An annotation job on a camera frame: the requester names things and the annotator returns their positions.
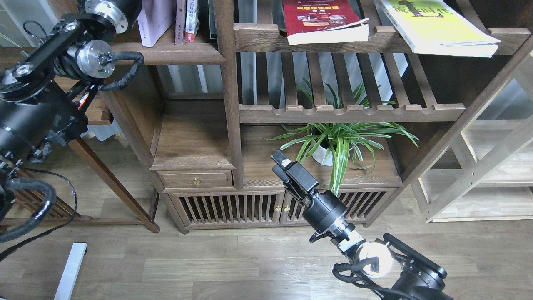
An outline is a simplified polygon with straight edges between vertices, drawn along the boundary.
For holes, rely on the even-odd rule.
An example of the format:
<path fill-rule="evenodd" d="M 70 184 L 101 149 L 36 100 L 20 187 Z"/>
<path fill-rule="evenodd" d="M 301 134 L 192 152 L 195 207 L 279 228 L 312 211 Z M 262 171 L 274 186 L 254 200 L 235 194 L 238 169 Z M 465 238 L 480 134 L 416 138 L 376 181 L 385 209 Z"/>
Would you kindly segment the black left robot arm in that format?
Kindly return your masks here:
<path fill-rule="evenodd" d="M 129 32 L 140 0 L 80 0 L 78 13 L 61 17 L 40 45 L 1 74 L 1 217 L 16 190 L 40 190 L 41 206 L 1 242 L 38 227 L 56 203 L 55 188 L 40 179 L 16 177 L 23 161 L 42 162 L 51 143 L 65 145 L 87 131 L 86 111 L 99 91 L 124 89 L 144 63 L 143 54 L 113 51 L 116 34 Z"/>

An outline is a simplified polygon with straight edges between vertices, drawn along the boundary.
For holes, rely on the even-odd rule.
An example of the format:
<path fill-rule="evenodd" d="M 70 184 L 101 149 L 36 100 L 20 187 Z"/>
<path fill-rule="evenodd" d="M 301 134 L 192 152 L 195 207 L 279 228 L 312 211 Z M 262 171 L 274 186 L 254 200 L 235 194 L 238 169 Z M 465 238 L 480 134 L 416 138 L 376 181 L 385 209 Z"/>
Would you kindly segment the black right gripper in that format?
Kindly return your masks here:
<path fill-rule="evenodd" d="M 310 197 L 314 194 L 319 182 L 305 169 L 299 162 L 292 162 L 281 151 L 276 150 L 272 154 L 272 160 L 280 166 L 280 179 L 284 183 L 286 190 L 301 205 L 309 205 Z"/>

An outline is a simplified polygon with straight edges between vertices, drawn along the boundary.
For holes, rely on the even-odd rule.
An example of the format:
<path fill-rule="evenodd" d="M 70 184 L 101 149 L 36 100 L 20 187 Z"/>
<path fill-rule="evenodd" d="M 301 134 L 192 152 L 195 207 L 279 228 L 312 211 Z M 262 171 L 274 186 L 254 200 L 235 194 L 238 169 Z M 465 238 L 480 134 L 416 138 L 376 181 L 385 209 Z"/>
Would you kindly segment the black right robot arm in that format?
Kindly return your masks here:
<path fill-rule="evenodd" d="M 299 162 L 277 150 L 272 168 L 285 189 L 303 208 L 304 219 L 315 232 L 309 241 L 330 237 L 348 258 L 332 273 L 340 281 L 372 290 L 383 300 L 449 300 L 443 292 L 447 272 L 438 264 L 389 233 L 365 240 L 344 215 L 347 207 L 330 190 L 319 192 L 318 181 Z"/>

